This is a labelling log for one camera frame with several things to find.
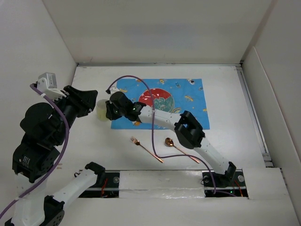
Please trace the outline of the pale yellow-green mug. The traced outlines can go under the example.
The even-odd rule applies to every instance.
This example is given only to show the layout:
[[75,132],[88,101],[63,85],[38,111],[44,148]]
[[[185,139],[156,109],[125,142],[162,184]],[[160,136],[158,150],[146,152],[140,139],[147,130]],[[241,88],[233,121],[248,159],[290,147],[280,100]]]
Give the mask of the pale yellow-green mug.
[[97,118],[100,121],[108,121],[109,119],[106,117],[107,108],[106,108],[106,99],[98,100],[96,103],[96,114]]

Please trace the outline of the copper fork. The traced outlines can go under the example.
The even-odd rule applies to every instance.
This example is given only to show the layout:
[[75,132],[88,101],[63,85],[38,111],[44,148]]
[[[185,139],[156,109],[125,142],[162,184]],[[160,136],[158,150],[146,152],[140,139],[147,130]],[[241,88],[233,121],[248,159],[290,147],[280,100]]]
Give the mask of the copper fork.
[[163,163],[164,161],[157,157],[154,153],[150,152],[147,148],[145,148],[138,139],[136,139],[135,137],[131,137],[130,140],[137,146],[140,146],[141,148],[143,148],[145,151],[147,151],[150,155],[152,155],[155,159],[157,159],[160,163]]

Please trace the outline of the red and teal plate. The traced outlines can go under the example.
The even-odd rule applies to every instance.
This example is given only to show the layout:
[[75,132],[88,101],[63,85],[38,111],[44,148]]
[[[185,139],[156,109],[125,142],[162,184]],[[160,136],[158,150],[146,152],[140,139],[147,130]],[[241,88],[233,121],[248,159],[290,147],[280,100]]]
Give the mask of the red and teal plate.
[[154,88],[144,91],[138,101],[150,107],[155,106],[155,109],[171,113],[174,109],[175,100],[173,96],[164,89]]

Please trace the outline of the blue space-print cloth placemat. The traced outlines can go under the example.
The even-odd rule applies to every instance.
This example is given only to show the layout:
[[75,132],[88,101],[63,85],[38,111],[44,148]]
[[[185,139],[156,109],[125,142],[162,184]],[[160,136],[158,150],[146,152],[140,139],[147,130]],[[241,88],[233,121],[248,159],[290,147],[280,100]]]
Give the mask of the blue space-print cloth placemat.
[[[145,79],[150,89],[160,88],[169,92],[175,105],[171,113],[191,112],[203,129],[210,129],[205,93],[201,79]],[[132,102],[138,102],[140,95],[147,90],[138,79],[121,79],[117,88]]]

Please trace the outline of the copper spoon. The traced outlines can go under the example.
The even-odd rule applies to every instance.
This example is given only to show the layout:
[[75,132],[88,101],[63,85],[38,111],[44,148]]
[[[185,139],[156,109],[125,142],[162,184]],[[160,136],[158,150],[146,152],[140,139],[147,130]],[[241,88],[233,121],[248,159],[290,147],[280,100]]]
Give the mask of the copper spoon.
[[[166,144],[166,146],[174,147],[175,149],[177,149],[178,151],[180,151],[182,154],[188,156],[188,154],[185,151],[183,151],[182,149],[180,149],[180,148],[178,148],[177,146],[174,145],[174,142],[173,142],[173,140],[171,138],[167,137],[165,139],[165,144]],[[200,161],[198,159],[196,159],[194,157],[190,157],[190,156],[189,156],[189,158],[192,159],[194,162],[200,164]]]

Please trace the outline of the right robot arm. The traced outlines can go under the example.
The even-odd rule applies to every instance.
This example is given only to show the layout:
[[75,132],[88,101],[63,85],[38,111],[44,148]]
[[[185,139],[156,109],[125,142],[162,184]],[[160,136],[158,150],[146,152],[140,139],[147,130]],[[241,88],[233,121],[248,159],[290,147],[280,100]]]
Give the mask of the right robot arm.
[[213,169],[213,180],[217,187],[227,187],[234,181],[236,166],[223,157],[206,138],[201,124],[189,111],[168,113],[153,110],[141,102],[132,102],[119,90],[106,90],[110,99],[106,102],[106,117],[113,121],[121,117],[129,121],[151,123],[175,132],[179,143],[196,151]]

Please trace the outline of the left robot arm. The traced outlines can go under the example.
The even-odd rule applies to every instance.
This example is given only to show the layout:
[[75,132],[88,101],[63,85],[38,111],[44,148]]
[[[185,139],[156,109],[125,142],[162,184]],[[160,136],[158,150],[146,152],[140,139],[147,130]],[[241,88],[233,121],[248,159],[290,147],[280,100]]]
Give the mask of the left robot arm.
[[105,183],[105,168],[90,162],[66,187],[46,195],[47,179],[64,155],[64,150],[57,147],[67,146],[75,119],[93,111],[98,93],[66,86],[59,92],[59,99],[53,101],[37,85],[31,88],[45,102],[32,105],[20,123],[24,136],[12,158],[17,197],[11,202],[14,215],[6,225],[57,226],[69,205],[85,190]]

